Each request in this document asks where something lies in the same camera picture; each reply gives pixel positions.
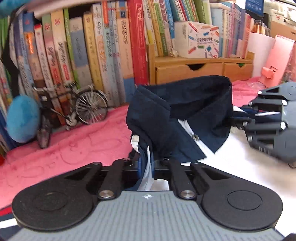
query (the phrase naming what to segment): ribbed gray surface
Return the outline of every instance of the ribbed gray surface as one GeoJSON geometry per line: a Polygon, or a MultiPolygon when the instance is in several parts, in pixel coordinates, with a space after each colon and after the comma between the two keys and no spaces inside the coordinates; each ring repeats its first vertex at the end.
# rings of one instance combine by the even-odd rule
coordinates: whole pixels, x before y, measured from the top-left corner
{"type": "Polygon", "coordinates": [[[99,203],[83,223],[58,233],[22,229],[9,241],[279,241],[273,229],[234,232],[212,223],[194,201],[171,191],[123,191],[112,201],[99,203]]]}

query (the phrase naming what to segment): blue pom-pom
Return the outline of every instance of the blue pom-pom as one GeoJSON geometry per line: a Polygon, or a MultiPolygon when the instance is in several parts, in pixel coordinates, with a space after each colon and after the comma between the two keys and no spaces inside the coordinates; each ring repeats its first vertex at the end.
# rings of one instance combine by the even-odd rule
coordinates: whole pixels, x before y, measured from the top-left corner
{"type": "Polygon", "coordinates": [[[26,143],[37,134],[40,110],[36,101],[27,95],[13,99],[7,112],[7,132],[18,143],[26,143]]]}

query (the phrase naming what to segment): printed box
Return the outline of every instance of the printed box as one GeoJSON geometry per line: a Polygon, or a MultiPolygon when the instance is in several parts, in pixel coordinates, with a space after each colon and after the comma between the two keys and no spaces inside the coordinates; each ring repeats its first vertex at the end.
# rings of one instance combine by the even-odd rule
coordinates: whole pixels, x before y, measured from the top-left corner
{"type": "Polygon", "coordinates": [[[218,58],[219,28],[197,22],[175,22],[175,45],[185,58],[218,58]]]}

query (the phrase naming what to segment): zipper pull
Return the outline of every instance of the zipper pull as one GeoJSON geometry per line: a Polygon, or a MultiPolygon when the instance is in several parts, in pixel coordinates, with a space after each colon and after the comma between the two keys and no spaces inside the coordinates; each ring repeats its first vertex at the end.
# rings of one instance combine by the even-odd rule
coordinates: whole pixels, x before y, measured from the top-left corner
{"type": "Polygon", "coordinates": [[[195,141],[199,141],[199,140],[200,140],[200,138],[199,138],[198,135],[196,135],[196,134],[193,134],[193,135],[192,135],[192,138],[193,138],[195,141]]]}

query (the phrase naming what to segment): drawer handle cutout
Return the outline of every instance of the drawer handle cutout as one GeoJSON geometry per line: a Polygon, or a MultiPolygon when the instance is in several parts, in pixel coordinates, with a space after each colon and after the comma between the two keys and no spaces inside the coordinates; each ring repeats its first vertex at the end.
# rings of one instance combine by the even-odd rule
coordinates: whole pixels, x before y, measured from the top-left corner
{"type": "Polygon", "coordinates": [[[204,65],[205,65],[205,64],[188,64],[187,66],[188,66],[191,70],[195,71],[195,70],[199,70],[199,69],[201,69],[204,65]]]}

